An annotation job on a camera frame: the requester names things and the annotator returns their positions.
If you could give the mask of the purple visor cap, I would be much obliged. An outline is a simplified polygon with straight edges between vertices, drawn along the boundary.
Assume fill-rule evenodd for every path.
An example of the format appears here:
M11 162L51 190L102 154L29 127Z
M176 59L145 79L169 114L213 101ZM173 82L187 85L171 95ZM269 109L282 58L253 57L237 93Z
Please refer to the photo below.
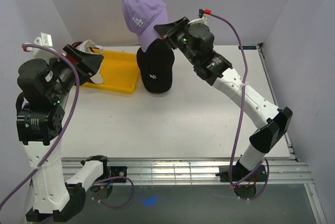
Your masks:
M127 28L136 34L143 52L159 38L154 26L169 22L162 0L122 0L122 12Z

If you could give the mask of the black baseball cap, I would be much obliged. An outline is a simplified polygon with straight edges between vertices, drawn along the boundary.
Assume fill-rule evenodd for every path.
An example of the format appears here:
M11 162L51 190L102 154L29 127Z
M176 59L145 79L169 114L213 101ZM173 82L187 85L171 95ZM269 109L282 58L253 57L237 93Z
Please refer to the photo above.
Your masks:
M145 89L152 94L168 92L173 82L173 50L157 39L146 51L138 49L136 58Z

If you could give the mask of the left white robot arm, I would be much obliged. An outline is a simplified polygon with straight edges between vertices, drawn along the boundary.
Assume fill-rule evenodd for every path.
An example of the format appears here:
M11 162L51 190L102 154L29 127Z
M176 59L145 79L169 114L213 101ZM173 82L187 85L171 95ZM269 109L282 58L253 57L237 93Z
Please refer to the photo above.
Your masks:
M105 182L111 176L107 157L91 156L82 168L65 180L61 162L61 139L72 113L66 113L63 102L72 88L89 81L103 61L98 53L86 53L71 45L64 54L44 47L52 54L49 60L32 59L18 70L17 132L31 167L34 201L26 213L30 222L67 222L83 208L88 189L95 181Z

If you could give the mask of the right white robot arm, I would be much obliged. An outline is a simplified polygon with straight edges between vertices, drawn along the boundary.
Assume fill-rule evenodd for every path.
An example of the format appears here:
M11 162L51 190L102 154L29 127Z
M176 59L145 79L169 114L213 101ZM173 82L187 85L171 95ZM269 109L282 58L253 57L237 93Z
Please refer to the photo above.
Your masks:
M189 21L184 17L155 25L154 29L171 49L179 49L185 55L197 76L228 96L256 126L248 148L233 168L239 179L248 181L265 155L286 134L292 110L272 104L247 84L232 64L214 50L214 35L200 19Z

